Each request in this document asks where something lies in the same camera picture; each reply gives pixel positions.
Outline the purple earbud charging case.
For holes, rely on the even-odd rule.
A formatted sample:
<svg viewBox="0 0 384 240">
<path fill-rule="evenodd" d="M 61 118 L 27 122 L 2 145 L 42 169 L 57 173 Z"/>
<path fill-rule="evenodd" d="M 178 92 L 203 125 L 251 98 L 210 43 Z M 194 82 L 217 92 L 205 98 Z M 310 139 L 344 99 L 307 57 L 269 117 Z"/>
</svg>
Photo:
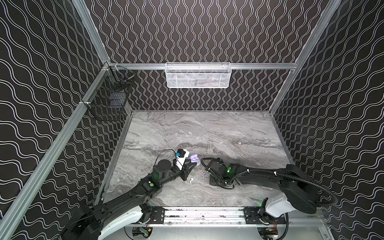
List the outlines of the purple earbud charging case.
<svg viewBox="0 0 384 240">
<path fill-rule="evenodd" d="M 196 155 L 192 155 L 190 157 L 190 160 L 191 160 L 191 163 L 196 163 L 197 166 L 199 166 L 201 164 L 201 160 L 200 160 L 200 158 L 198 157 L 197 154 Z"/>
</svg>

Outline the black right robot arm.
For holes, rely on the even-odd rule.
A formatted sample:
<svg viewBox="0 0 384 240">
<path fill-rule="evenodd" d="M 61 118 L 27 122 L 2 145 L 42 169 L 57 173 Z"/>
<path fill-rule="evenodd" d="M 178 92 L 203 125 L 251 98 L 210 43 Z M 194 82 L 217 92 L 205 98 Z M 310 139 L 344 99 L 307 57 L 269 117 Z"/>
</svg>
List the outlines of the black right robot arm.
<svg viewBox="0 0 384 240">
<path fill-rule="evenodd" d="M 233 190 L 235 184 L 271 188 L 284 194 L 292 207 L 303 213 L 313 214 L 318 207 L 334 206 L 339 202 L 336 194 L 295 165 L 287 164 L 280 169 L 250 168 L 239 164 L 226 166 L 220 158 L 202 158 L 201 164 L 210 174 L 212 186 L 226 190 Z"/>
</svg>

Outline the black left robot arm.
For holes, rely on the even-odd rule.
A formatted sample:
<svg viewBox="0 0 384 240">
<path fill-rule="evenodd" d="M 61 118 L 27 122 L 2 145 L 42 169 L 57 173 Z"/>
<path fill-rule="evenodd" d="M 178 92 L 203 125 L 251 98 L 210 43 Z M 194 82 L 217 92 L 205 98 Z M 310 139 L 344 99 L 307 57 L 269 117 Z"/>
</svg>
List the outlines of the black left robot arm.
<svg viewBox="0 0 384 240">
<path fill-rule="evenodd" d="M 151 207 L 145 204 L 159 195 L 166 183 L 180 177 L 186 181 L 197 163 L 184 163 L 179 169 L 169 160 L 161 160 L 151 173 L 139 180 L 127 193 L 95 207 L 81 204 L 60 233 L 61 240 L 104 240 L 123 227 L 148 218 Z"/>
</svg>

